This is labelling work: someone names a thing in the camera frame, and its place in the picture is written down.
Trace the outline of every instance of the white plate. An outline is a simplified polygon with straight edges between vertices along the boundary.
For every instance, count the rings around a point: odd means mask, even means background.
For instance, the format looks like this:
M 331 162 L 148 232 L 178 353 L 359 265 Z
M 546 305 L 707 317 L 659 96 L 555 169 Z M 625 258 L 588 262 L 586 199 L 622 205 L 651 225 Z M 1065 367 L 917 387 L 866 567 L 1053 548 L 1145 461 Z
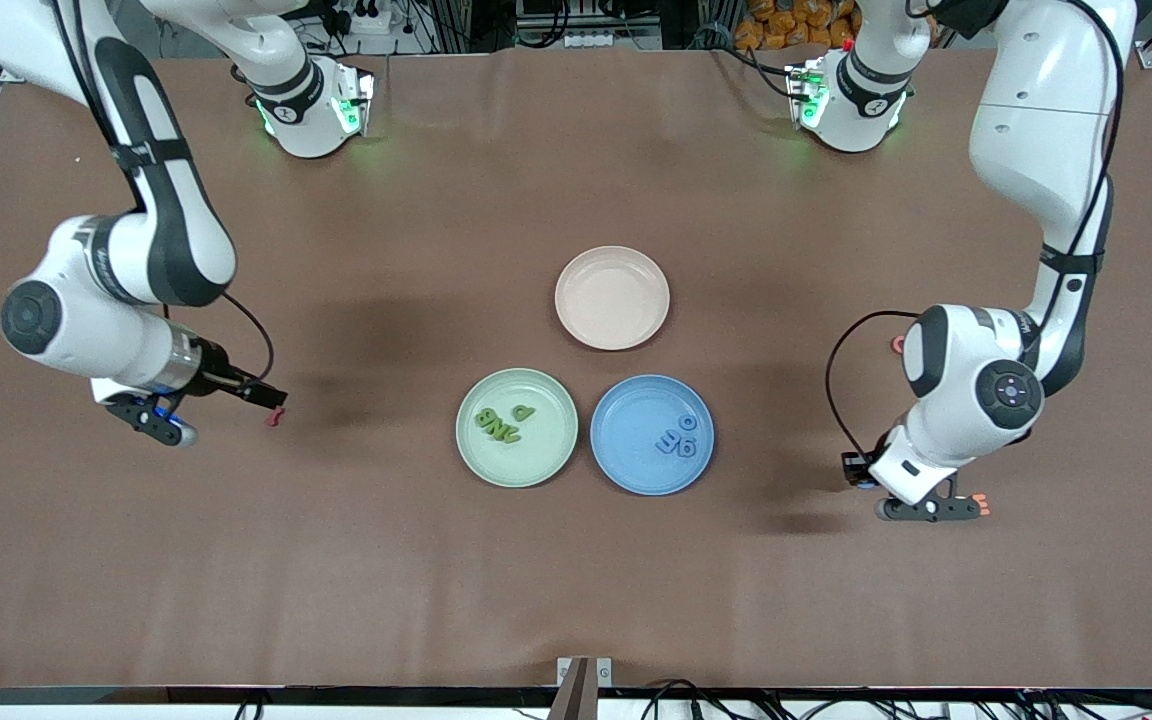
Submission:
M 554 306 L 576 340 L 599 350 L 626 350 L 660 329 L 669 313 L 669 283 L 644 253 L 596 247 L 558 275 Z

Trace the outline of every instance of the brown tabletop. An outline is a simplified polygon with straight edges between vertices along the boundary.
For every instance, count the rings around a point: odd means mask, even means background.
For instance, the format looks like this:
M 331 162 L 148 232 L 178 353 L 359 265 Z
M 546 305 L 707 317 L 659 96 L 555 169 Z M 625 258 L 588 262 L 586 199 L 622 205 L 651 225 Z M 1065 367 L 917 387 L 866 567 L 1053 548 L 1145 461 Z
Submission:
M 991 518 L 882 523 L 838 469 L 823 363 L 847 324 L 1029 302 L 1037 222 L 967 156 L 992 60 L 929 54 L 899 131 L 841 156 L 729 58 L 362 59 L 374 132 L 312 161 L 262 136 L 228 65 L 160 63 L 291 401 L 280 429 L 187 401 L 200 442 L 168 450 L 0 338 L 0 685 L 530 684 L 577 653 L 622 684 L 1152 685 L 1152 73 L 1126 78 L 1087 364 L 963 472 Z M 128 204 L 85 109 L 3 89 L 0 302 L 61 219 Z M 614 354 L 552 300 L 609 243 L 673 295 Z M 232 306 L 174 316 L 262 364 Z M 838 362 L 864 442 L 911 402 L 901 329 Z M 552 480 L 490 486 L 453 416 L 507 366 L 561 379 L 586 423 L 623 378 L 690 382 L 713 464 L 630 497 L 582 432 Z

